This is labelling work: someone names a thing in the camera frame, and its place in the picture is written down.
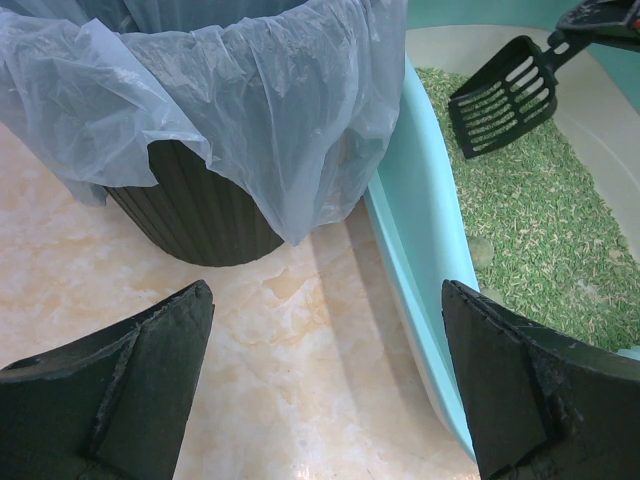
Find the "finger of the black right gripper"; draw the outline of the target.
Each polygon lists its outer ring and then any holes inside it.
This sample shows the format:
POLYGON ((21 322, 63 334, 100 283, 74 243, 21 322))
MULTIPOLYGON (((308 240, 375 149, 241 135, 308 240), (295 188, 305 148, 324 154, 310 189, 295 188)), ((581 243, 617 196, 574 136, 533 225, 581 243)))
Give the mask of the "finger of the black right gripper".
POLYGON ((582 1, 560 18, 556 28, 587 35, 596 44, 638 50, 639 0, 582 1))

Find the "teal plastic litter box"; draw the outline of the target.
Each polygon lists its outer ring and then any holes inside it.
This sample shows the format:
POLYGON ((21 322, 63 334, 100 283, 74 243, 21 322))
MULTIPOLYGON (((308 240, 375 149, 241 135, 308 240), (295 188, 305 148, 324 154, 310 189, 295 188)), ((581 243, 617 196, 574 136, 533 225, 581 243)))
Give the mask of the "teal plastic litter box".
MULTIPOLYGON (((510 38, 543 41, 568 1, 413 1, 400 115, 364 199, 423 385, 440 422, 472 451, 441 315, 446 279, 476 285, 443 136, 417 69, 470 75, 510 38)), ((559 73, 561 132, 639 249, 639 62, 592 47, 559 73)))

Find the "black trash bin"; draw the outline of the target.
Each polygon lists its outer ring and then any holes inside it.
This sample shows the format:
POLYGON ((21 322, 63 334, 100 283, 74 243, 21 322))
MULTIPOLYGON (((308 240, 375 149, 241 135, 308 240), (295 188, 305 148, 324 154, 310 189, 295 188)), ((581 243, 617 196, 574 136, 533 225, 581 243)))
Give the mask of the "black trash bin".
POLYGON ((248 193, 208 170, 183 143, 156 141, 148 154, 157 185, 106 191, 165 253, 190 264, 230 267, 258 260, 284 243, 248 193))

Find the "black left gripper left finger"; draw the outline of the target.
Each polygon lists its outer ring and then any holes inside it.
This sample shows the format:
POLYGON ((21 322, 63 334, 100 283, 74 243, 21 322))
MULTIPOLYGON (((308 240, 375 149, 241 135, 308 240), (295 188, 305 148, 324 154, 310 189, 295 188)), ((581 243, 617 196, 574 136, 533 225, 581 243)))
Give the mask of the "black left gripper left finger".
POLYGON ((172 478, 214 309, 198 280, 2 368, 2 478, 172 478))

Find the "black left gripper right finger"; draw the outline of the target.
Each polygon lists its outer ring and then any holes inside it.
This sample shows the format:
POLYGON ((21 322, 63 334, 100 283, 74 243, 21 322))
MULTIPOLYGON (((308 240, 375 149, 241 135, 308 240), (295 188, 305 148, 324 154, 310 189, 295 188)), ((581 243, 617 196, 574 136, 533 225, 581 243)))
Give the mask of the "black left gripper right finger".
POLYGON ((481 478, 638 478, 638 360, 517 315, 459 281, 444 281, 442 307, 481 478))

